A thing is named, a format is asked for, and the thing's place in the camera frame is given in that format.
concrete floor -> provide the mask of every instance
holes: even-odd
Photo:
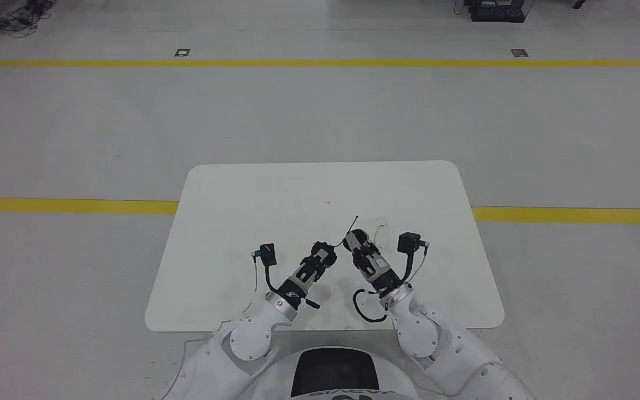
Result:
[[[539,0],[505,25],[440,0],[75,0],[36,35],[1,38],[0,59],[640,59],[637,2],[570,4]],[[447,159],[474,206],[640,207],[637,69],[6,68],[0,88],[0,197],[176,200],[198,164]],[[0,398],[163,392],[198,336],[144,325],[170,227],[0,214]],[[476,333],[540,399],[634,398],[640,228],[480,233],[506,317]],[[277,340],[283,354],[345,344],[405,365],[388,335]]]

yellow floor line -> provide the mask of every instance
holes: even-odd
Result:
[[[0,212],[174,215],[177,201],[98,199],[2,199]]]
[[[0,212],[174,215],[177,201],[0,198]],[[640,209],[474,207],[477,222],[640,225]]]
[[[430,60],[430,59],[239,59],[239,60],[0,60],[0,67],[37,68],[637,68],[640,60]]]
[[[478,222],[554,224],[640,224],[640,209],[474,207]]]

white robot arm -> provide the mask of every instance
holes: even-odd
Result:
[[[254,252],[265,266],[267,284],[271,289],[254,317],[243,313],[228,328],[214,332],[212,338],[185,362],[173,387],[163,399],[169,400],[233,400],[275,360],[278,348],[271,345],[277,326],[291,325],[302,301],[308,300],[313,282],[336,261],[334,247],[317,242],[311,255],[278,288],[271,285],[269,267],[276,264],[273,244],[260,246]]]
[[[444,395],[456,400],[534,400],[484,343],[436,307],[416,300],[406,281],[413,253],[425,245],[417,234],[400,236],[398,251],[408,255],[400,279],[364,231],[351,231],[344,240],[355,266],[391,315],[400,347]]]

equipment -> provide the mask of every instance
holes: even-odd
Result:
[[[353,264],[379,297],[389,315],[402,350],[439,388],[457,400],[533,400],[520,380],[480,340],[431,304],[416,298],[409,278],[413,255],[428,243],[420,235],[400,235],[398,251],[407,254],[400,278],[366,232],[349,231],[342,241]],[[357,349],[320,347],[291,354],[273,364],[278,348],[271,344],[273,329],[290,325],[311,285],[336,259],[336,246],[316,242],[298,269],[275,289],[269,268],[276,265],[275,246],[252,253],[260,257],[271,291],[255,316],[243,313],[228,328],[214,332],[207,344],[181,368],[168,399],[233,400],[262,373],[254,399],[417,399],[412,380],[398,367]]]

